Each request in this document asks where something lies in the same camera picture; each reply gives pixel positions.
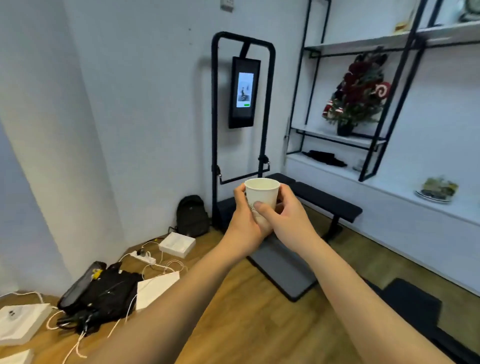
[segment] paper cup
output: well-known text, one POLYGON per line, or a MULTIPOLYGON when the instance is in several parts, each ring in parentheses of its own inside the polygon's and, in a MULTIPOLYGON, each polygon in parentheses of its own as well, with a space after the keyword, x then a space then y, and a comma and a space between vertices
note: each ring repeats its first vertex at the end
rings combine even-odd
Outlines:
POLYGON ((253 178, 245 181, 247 201, 256 220, 261 216, 253 207, 253 204, 260 201, 275 209, 279 188, 280 182, 270 178, 253 178))

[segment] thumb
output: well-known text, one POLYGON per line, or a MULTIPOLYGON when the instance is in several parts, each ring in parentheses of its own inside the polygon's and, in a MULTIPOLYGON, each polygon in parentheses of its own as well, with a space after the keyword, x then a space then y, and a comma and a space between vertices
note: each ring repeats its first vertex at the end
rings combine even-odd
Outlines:
POLYGON ((278 215, 269 205, 264 204, 263 202, 257 201, 253 204, 253 207, 257 212, 262 215, 272 226, 280 218, 278 215))

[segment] right hand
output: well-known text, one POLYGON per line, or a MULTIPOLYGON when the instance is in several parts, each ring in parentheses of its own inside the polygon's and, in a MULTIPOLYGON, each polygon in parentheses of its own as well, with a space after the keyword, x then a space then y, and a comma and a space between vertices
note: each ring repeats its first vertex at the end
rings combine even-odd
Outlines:
POLYGON ((302 247, 312 240, 318 239, 318 235, 301 202, 290 187, 282 183, 278 197, 283 203, 283 211, 280 214, 276 213, 269 205, 258 201, 254 203, 255 210, 272 225, 280 241, 287 248, 299 254, 302 247))

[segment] forearm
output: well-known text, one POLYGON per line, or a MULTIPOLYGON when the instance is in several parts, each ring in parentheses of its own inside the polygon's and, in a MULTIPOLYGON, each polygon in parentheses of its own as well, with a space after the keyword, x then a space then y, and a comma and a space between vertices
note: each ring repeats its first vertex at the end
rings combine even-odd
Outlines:
POLYGON ((393 311, 322 239, 299 252, 367 364, 452 362, 393 311))
POLYGON ((88 364, 174 363, 212 297, 236 263, 219 244, 116 332, 88 364))

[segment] gray base plate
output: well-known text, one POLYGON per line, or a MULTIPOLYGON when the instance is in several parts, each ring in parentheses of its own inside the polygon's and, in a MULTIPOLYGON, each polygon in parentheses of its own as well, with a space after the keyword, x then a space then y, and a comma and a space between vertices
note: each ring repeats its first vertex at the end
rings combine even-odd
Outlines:
POLYGON ((275 236, 270 235, 248 258, 291 301, 317 283, 308 265, 275 236))

